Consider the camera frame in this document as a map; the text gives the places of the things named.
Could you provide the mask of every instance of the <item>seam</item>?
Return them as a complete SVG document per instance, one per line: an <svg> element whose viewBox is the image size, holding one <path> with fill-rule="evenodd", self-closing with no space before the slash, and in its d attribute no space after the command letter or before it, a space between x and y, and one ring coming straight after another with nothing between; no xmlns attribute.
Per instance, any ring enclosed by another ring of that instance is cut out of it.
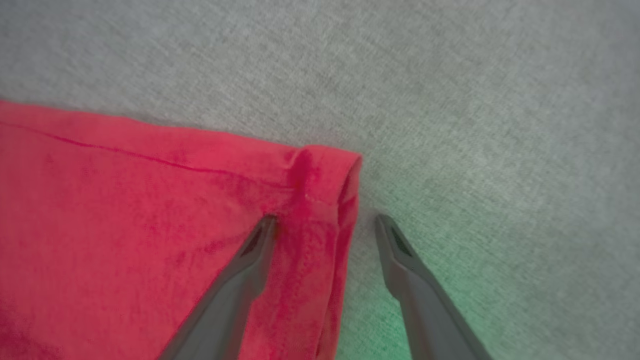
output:
<svg viewBox="0 0 640 360"><path fill-rule="evenodd" d="M324 155L326 155L326 152L327 152L327 150L326 150L326 149L323 149L322 154L320 154L320 158L318 159L318 162L317 162L320 166L322 166L322 161L324 160ZM311 200L312 202L320 202L320 203L322 203L322 204L333 205L333 203L332 203L332 202L325 202L325 201L322 201L322 200L320 200L320 199L317 199L317 198L316 198L316 197L314 197L314 196L309 195L309 193L307 192L307 185L308 185L308 182L309 182L309 177L307 177L307 178L305 179L305 189L304 189L304 193L305 193L305 198L306 198L306 199Z"/></svg>
<svg viewBox="0 0 640 360"><path fill-rule="evenodd" d="M53 134L46 133L44 131L32 129L32 128L27 127L27 126L15 125L15 124L7 124L7 123L2 122L2 121L0 121L0 125L4 125L6 127L13 127L15 129L21 129L21 130L29 131L31 133L35 133L35 134L38 134L38 135L46 136L48 138L52 138L54 140L58 140L58 141L65 142L65 143L69 143L71 145L76 145L76 146L80 146L80 147L88 147L88 148L92 148L92 149L100 149L100 150L115 152L117 154L123 154L123 155L132 156L132 157L135 157L135 158L140 158L140 159L149 160L149 161L155 161L156 163L160 163L160 164L163 164L163 165L168 165L168 166L171 166L171 167L181 168L183 170L189 170L189 171L194 171L194 172L208 172L208 173L213 173L213 174L232 175L232 176L240 177L240 178L245 179L245 180L253 181L254 183L260 183L260 184L265 184L265 185L268 185L268 186L272 186L274 188L281 188L281 189L288 189L288 190L295 190L296 189L296 188L291 187L291 186L284 186L284 185L280 185L280 184L276 184L276 183L270 183L268 181L254 179L252 177L244 176L244 175L241 175L241 174L238 174L238 173L235 173L235 172L226 171L226 170L189 167L189 166L186 166L186 165L172 163L171 161L166 161L166 160L162 160L162 159L159 159L159 158L154 158L153 156L147 156L147 155L138 154L138 153L132 152L132 151L118 149L116 147L106 147L106 146L101 146L101 145L93 145L93 144L90 144L90 143L78 142L78 141L75 141L75 140L64 138L62 136L53 135Z"/></svg>

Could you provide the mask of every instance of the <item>gray carpet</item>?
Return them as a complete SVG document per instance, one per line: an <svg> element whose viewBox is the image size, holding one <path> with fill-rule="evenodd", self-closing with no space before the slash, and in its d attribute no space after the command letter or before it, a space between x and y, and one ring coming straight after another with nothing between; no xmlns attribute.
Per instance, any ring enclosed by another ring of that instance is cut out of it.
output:
<svg viewBox="0 0 640 360"><path fill-rule="evenodd" d="M364 155L337 359L409 359L395 217L496 359L640 359L633 0L2 0L0 97Z"/></svg>

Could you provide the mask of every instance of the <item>red fabric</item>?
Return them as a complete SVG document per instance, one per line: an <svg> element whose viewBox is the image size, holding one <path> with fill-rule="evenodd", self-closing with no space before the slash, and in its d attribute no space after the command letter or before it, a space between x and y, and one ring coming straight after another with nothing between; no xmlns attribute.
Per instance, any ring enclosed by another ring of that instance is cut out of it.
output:
<svg viewBox="0 0 640 360"><path fill-rule="evenodd" d="M154 359L266 213L240 359L335 355L357 154L0 102L0 359Z"/></svg>

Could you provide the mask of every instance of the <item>gray fabric surface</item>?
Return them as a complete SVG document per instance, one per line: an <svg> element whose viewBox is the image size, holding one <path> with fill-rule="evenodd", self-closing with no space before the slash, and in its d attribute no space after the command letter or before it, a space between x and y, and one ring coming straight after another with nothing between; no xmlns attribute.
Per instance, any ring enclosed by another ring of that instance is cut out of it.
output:
<svg viewBox="0 0 640 360"><path fill-rule="evenodd" d="M361 152L338 359L409 359L377 209L496 359L639 359L639 10L2 0L0 97Z"/></svg>

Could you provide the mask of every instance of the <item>stitching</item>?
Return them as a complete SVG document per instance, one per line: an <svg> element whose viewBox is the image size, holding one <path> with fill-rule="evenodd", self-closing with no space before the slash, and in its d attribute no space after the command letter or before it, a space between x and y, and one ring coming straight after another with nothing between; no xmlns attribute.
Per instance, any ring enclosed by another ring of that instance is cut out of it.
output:
<svg viewBox="0 0 640 360"><path fill-rule="evenodd" d="M322 165L322 161L324 160L324 155L326 155L327 150L323 149L322 153L320 154L320 158L318 159L318 164ZM309 177L307 176L307 178L305 179L305 189L307 189L307 183L309 182ZM326 202L326 201L322 201L320 199L317 199L314 196L309 195L309 193L307 193L306 191L305 193L305 198L308 200L311 200L312 202L320 202L322 204L327 204L327 205L333 205L332 202Z"/></svg>
<svg viewBox="0 0 640 360"><path fill-rule="evenodd" d="M88 148L92 148L92 149L100 149L100 150L105 150L105 151L111 151L111 152L115 152L117 154L133 156L135 158L141 158L141 159L149 160L149 161L155 161L155 162L161 163L163 165L177 167L177 168L181 168L183 170L190 170L190 171L195 171L195 172L208 172L208 173L214 173L214 174L232 175L232 176L240 177L240 178L245 179L245 180L253 181L254 183L266 184L266 185L272 186L274 188L295 190L295 188L291 187L291 186L284 186L284 185L280 185L280 184L276 184L276 183L270 183L270 182L264 181L264 180L254 179L254 178L251 178L251 177L248 177L248 176L244 176L244 175L241 175L241 174L238 174L238 173L235 173L235 172L229 172L229 171L226 171L226 170L217 170L217 169L211 169L211 168L188 167L188 166L185 166L185 165L172 163L171 161L166 161L166 160L154 158L152 156L142 155L142 154L138 154L136 152L131 152L131 151L127 151L127 150L118 149L116 147L106 147L106 146L101 146L101 145L93 145L93 144L89 144L89 143L78 142L78 141L75 141L75 140L63 138L63 137L57 136L57 135L52 135L52 134L46 133L44 131L32 129L30 127L26 127L26 126L22 126L22 125L7 124L7 123L2 122L2 121L0 121L0 125L4 125L6 127L13 127L13 128L21 129L21 130L25 130L25 131L29 131L29 132L32 132L32 133L36 133L38 135L46 136L48 138L52 138L52 139L55 139L55 140L58 140L58 141L61 141L61 142L65 142L65 143L69 143L69 144L72 144L72 145L76 145L76 146L88 147Z"/></svg>

